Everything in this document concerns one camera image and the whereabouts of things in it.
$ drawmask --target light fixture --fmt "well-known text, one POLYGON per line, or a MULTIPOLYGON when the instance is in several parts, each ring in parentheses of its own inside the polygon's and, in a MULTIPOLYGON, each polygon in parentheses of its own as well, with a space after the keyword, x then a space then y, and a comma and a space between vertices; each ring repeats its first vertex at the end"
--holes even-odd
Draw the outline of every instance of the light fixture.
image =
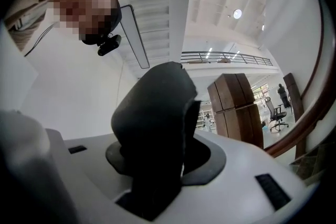
POLYGON ((233 12, 233 17, 234 17, 235 19, 239 19, 239 18, 241 17, 241 14, 242 14, 241 10, 240 10, 240 9, 236 9, 236 10, 233 12))
POLYGON ((121 7, 122 19, 120 21, 122 29, 125 32, 128 42, 134 52, 134 55, 142 69, 149 68, 149 62, 143 47, 141 35, 135 19, 133 7, 126 5, 121 7))
POLYGON ((211 51, 212 51, 212 48, 210 48, 210 50, 209 50, 208 54, 206 55, 205 59, 208 59, 211 51))
POLYGON ((240 53, 240 50, 237 51, 237 53, 232 57, 232 60, 236 58, 236 56, 238 55, 238 53, 240 53))

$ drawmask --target beige shirt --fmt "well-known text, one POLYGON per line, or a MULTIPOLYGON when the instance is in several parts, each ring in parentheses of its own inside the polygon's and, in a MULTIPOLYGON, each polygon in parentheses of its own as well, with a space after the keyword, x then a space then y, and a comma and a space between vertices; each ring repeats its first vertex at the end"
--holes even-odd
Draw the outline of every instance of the beige shirt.
POLYGON ((20 50, 43 21, 49 0, 15 0, 5 16, 5 25, 20 50))

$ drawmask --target black office chair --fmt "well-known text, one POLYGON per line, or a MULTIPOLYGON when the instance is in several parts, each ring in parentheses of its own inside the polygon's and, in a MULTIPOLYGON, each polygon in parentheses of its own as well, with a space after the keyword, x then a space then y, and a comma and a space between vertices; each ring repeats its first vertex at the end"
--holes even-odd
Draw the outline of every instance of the black office chair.
POLYGON ((280 125, 286 125, 287 128, 289 127, 289 125, 286 122, 281 122, 282 118, 284 118, 287 115, 287 112, 281 112, 281 106, 284 104, 280 104, 278 105, 277 108, 274 108, 271 98, 270 97, 266 97, 266 105, 269 109, 269 111, 271 112, 271 120, 270 121, 277 121, 278 123, 275 124, 273 127, 271 127, 270 131, 272 131, 273 128, 275 128, 276 130, 278 130, 279 132, 281 131, 280 129, 280 125))

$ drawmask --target metal railing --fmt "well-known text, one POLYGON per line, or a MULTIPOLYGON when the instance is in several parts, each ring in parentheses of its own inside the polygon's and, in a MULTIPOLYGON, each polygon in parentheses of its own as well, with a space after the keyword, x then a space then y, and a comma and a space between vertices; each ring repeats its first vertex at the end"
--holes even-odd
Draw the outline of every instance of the metal railing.
POLYGON ((181 63, 254 63, 273 66, 268 58, 222 51, 183 51, 181 63))

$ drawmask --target balcony railing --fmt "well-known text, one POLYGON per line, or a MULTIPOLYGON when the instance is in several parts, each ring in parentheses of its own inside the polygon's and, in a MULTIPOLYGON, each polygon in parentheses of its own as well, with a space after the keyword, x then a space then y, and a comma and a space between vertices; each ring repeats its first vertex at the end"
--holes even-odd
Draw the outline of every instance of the balcony railing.
POLYGON ((222 51, 183 51, 181 63, 254 63, 273 66, 268 58, 222 51))

